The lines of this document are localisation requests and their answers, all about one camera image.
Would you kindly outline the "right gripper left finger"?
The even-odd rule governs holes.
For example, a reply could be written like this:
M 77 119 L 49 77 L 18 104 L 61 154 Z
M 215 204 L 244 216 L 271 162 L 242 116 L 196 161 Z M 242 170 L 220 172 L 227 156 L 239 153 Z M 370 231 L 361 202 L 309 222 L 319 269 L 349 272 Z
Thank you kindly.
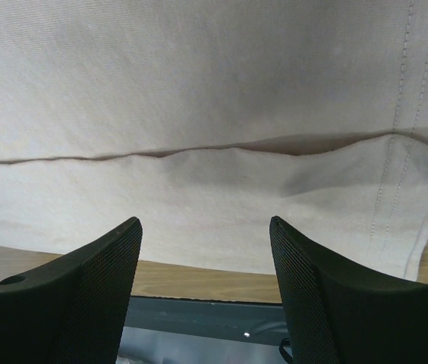
M 114 363 L 141 240 L 140 220 L 129 218 L 0 281 L 0 363 Z

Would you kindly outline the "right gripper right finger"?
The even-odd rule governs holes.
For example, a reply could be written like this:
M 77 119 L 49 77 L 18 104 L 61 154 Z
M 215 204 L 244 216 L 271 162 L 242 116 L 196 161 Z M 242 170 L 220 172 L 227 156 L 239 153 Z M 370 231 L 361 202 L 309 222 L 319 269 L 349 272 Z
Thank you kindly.
M 372 270 L 274 217 L 289 363 L 428 363 L 428 284 Z

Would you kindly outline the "beige t shirt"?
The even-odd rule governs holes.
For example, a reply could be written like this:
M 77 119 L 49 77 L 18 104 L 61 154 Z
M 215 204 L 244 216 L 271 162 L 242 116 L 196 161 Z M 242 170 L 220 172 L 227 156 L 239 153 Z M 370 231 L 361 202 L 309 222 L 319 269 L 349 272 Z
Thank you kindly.
M 415 280 L 428 1 L 0 1 L 0 246 L 132 216 L 148 261 L 271 274 L 279 216 Z

